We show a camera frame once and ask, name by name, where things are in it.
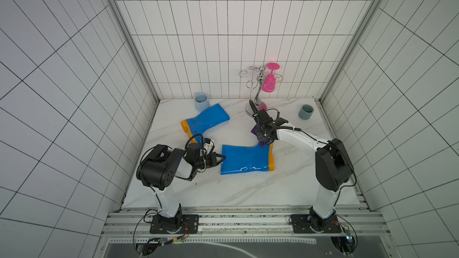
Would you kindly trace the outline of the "purple cloth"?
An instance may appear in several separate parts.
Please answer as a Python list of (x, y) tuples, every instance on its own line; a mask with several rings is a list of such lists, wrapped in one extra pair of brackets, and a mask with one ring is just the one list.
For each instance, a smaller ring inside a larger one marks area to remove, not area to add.
[(260, 126), (254, 126), (254, 128), (251, 130), (251, 133), (257, 137), (260, 147), (263, 148), (271, 144), (271, 139), (262, 132)]

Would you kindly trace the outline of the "blue rubber boot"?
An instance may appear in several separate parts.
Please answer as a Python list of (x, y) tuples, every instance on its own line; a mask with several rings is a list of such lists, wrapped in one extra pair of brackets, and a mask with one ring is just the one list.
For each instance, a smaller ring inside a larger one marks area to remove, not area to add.
[(197, 134), (204, 134), (205, 131), (229, 121), (230, 117), (220, 104), (213, 105), (194, 118), (181, 122), (184, 132), (192, 138)]
[(273, 172), (275, 170), (273, 147), (224, 145), (222, 155), (226, 159), (221, 164), (221, 174), (242, 174), (250, 172)]

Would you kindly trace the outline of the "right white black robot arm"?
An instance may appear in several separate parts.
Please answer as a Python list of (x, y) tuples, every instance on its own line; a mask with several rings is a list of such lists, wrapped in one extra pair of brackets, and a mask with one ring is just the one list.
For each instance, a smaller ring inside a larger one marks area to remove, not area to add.
[(314, 157), (319, 189), (310, 209), (310, 223), (317, 227), (330, 223), (335, 216), (339, 195), (355, 173), (344, 143), (339, 139), (325, 142), (280, 116), (271, 118), (265, 109), (258, 109), (252, 100), (249, 105), (253, 112), (251, 117), (257, 124), (255, 135), (259, 142), (271, 144), (279, 140)]

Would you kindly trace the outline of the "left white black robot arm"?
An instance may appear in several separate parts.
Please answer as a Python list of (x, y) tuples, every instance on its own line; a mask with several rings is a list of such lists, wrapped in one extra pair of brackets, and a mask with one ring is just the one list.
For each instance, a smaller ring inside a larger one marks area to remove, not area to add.
[(205, 139), (203, 145), (188, 142), (184, 149), (158, 144), (141, 158), (136, 178), (155, 194), (159, 203), (158, 220), (177, 228), (182, 220), (182, 210), (171, 187), (173, 180), (192, 181), (197, 173), (217, 167), (225, 160), (225, 155), (215, 152), (210, 139)]

